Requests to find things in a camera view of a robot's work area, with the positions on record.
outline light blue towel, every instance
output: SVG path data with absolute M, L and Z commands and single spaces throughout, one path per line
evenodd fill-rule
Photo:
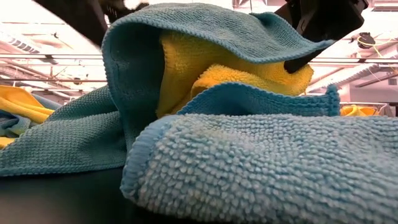
M 123 166 L 135 138 L 156 120 L 164 71 L 159 42 L 162 29 L 201 37 L 256 63 L 298 58 L 331 44 L 305 40 L 273 13 L 250 16 L 209 4 L 146 7 L 116 21 L 104 38 L 102 51 L 109 88 L 100 88 L 59 108 L 45 123 L 27 130 L 0 151 L 0 176 Z M 250 86 L 240 88 L 252 91 L 260 100 L 267 94 Z M 311 110 L 329 115 L 329 101 L 322 96 L 313 99 L 309 101 Z M 258 106 L 265 108 L 259 101 L 246 110 L 261 111 L 256 109 Z M 292 107 L 282 104 L 265 111 L 273 112 L 291 113 Z
M 203 222 L 398 223 L 398 119 L 172 115 L 137 138 L 125 197 Z

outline yellow towel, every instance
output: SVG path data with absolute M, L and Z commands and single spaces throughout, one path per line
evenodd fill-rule
M 309 65 L 289 74 L 283 62 L 250 63 L 219 45 L 171 30 L 163 31 L 160 42 L 165 71 L 158 117 L 176 113 L 203 90 L 223 82 L 242 82 L 275 93 L 299 95 L 313 74 Z
M 41 124 L 54 110 L 41 105 L 30 93 L 18 87 L 0 85 L 0 109 Z
M 8 144 L 14 142 L 14 138 L 0 137 L 0 150 L 4 149 Z
M 374 116 L 379 115 L 376 108 L 367 107 L 367 106 L 343 106 L 340 109 L 341 116 Z

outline folded towel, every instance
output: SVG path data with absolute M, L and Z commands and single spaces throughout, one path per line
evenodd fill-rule
M 0 109 L 43 123 L 54 110 L 41 105 L 30 93 L 19 87 L 0 85 Z
M 304 39 L 274 13 L 247 15 L 211 4 L 155 4 L 121 18 L 107 31 L 102 51 L 128 146 L 157 119 L 165 70 L 159 37 L 164 29 L 218 44 L 251 63 L 299 58 L 333 43 Z
M 0 110 L 0 149 L 14 142 L 15 138 L 35 125 L 29 118 Z
M 299 95 L 313 74 L 309 65 L 289 74 L 283 62 L 252 63 L 218 44 L 180 32 L 165 30 L 160 42 L 165 70 L 158 117 L 175 114 L 197 94 L 223 82 L 241 82 L 275 93 Z
M 375 116 L 379 115 L 377 108 L 372 108 L 368 106 L 343 106 L 340 109 L 340 115 L 342 116 Z
M 290 60 L 331 44 L 305 40 L 287 22 L 268 12 L 251 16 L 199 3 L 145 7 L 116 21 L 104 38 L 109 88 L 100 88 L 59 108 L 46 122 L 27 130 L 0 151 L 0 175 L 83 172 L 123 166 L 126 151 L 135 138 L 157 119 L 155 111 L 165 70 L 160 35 L 165 29 L 218 44 L 251 63 Z M 264 90 L 240 86 L 234 90 L 251 91 L 251 95 L 246 93 L 251 100 L 261 99 L 264 94 Z M 228 91 L 224 88 L 221 94 L 229 93 L 234 98 Z M 246 105 L 245 97 L 237 99 Z M 307 105 L 303 105 L 301 111 L 331 113 L 331 98 L 312 99 L 315 100 L 309 100 L 311 107 L 306 110 Z M 246 110 L 260 111 L 266 103 L 264 98 Z M 294 103 L 295 98 L 289 98 L 285 105 Z M 230 107 L 227 101 L 207 110 L 211 113 L 224 107 Z M 292 110 L 281 106 L 264 113 Z
M 203 222 L 398 223 L 398 119 L 171 115 L 137 138 L 125 197 Z

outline dark surface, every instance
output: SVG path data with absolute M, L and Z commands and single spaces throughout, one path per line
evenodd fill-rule
M 0 179 L 1 224 L 195 223 L 147 212 L 124 199 L 121 169 Z

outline wall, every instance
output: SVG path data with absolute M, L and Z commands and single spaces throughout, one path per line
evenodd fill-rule
M 35 91 L 33 93 L 36 94 L 36 95 L 42 96 L 42 97 L 44 97 L 46 99 L 49 99 L 51 101 L 54 101 L 56 103 L 59 103 L 61 105 L 64 105 L 65 102 L 66 102 L 64 98 L 62 98 L 60 96 L 55 96 L 53 94 L 48 94 L 48 93 L 46 93 L 44 91 Z
M 395 102 L 398 103 L 398 91 L 396 90 L 381 90 L 381 89 L 361 89 L 361 88 L 350 88 L 349 97 L 351 102 L 368 102 L 368 103 L 380 103 L 380 102 Z

